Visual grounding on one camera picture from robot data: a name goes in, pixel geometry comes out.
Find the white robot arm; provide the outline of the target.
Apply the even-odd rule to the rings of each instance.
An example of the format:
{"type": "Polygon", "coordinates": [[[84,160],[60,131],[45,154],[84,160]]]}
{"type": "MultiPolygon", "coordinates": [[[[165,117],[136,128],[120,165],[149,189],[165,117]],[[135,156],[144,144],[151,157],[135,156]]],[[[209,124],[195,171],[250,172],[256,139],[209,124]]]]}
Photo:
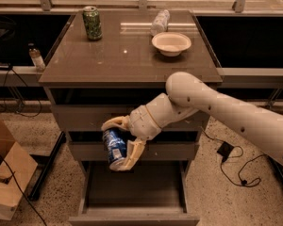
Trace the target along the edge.
{"type": "Polygon", "coordinates": [[[117,127],[136,138],[128,143],[127,156],[120,170],[131,170],[141,157],[146,142],[155,138],[164,127],[197,111],[209,114],[283,166],[282,115],[222,94],[189,73],[173,73],[166,80],[165,88],[164,93],[129,115],[103,123],[104,131],[117,127]]]}

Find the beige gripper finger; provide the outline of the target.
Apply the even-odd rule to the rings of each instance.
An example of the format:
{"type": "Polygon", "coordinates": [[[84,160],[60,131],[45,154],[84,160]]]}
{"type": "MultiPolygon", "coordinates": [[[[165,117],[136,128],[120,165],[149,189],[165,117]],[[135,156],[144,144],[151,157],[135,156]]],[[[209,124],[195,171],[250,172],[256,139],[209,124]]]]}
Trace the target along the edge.
{"type": "Polygon", "coordinates": [[[127,142],[127,154],[125,160],[118,166],[118,171],[131,170],[140,159],[146,145],[145,140],[139,138],[127,142]]]}
{"type": "Polygon", "coordinates": [[[105,121],[102,124],[101,130],[106,131],[111,128],[119,128],[121,130],[128,130],[128,116],[118,116],[105,121]]]}

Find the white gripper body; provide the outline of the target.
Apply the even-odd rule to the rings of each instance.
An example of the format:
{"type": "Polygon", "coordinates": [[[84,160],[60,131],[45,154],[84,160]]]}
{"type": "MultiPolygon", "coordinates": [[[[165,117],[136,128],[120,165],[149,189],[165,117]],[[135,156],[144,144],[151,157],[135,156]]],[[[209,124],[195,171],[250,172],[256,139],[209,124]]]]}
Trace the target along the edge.
{"type": "Polygon", "coordinates": [[[145,105],[130,113],[128,128],[132,136],[145,141],[152,140],[161,132],[145,105]]]}

